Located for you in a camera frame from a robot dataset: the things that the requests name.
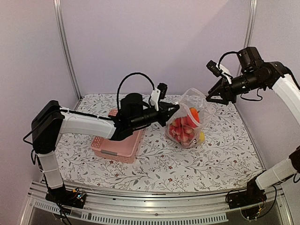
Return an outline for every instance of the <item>pink basket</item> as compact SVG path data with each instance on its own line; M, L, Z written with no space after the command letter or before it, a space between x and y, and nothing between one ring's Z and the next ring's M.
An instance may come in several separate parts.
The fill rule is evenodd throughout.
M117 110L112 109L109 115L115 115L116 113ZM138 130L123 141L110 141L102 137L95 137L91 148L96 156L124 163L133 163L135 154L140 148L142 136L143 130Z

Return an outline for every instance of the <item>leaf pattern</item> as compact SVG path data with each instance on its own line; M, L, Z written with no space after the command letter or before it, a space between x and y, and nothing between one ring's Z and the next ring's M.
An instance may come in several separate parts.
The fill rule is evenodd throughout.
M176 102L180 96L166 96ZM107 116L116 95L86 95L78 111ZM203 128L206 141L183 149L163 127L146 129L133 164L97 157L93 136L64 134L56 148L64 180L141 191L199 192L244 187L262 171L255 149L234 105L212 104L214 115Z

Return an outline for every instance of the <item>plastic bag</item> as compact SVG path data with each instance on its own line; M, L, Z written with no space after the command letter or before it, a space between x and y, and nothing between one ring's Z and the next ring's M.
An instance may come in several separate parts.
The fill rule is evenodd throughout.
M205 135L202 128L212 115L205 95L195 88L190 88L178 104L180 109L167 122L166 135L184 148L203 143Z

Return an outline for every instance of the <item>lavender wall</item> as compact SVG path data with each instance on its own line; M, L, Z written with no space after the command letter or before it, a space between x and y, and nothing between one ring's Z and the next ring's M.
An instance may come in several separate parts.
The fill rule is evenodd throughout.
M41 174L22 142L51 99L74 107L53 2L0 1L0 224L15 225L32 180Z
M169 94L206 93L217 79L205 65L243 47L249 7L249 0L62 1L82 93L115 93L135 71L167 83ZM224 63L236 73L232 57ZM149 93L150 86L136 77L122 88L130 91Z
M251 45L265 61L280 61L300 82L300 2L258 1ZM248 128L268 168L288 157L300 145L300 127L285 104L270 90L260 92L263 101L239 100ZM300 184L283 184L295 224L300 224Z

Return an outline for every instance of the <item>floral tablecloth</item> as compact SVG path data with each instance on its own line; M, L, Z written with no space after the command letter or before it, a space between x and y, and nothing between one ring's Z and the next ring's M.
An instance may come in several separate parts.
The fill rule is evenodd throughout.
M179 97L166 96L164 101L176 102ZM86 95L78 111L106 116L112 108L116 95L95 94ZM262 171L256 151L234 105L212 104L212 109L204 144L182 149L155 123L146 129L133 164L97 157L90 149L93 136L65 134L56 149L62 177L88 185L159 192L244 187Z

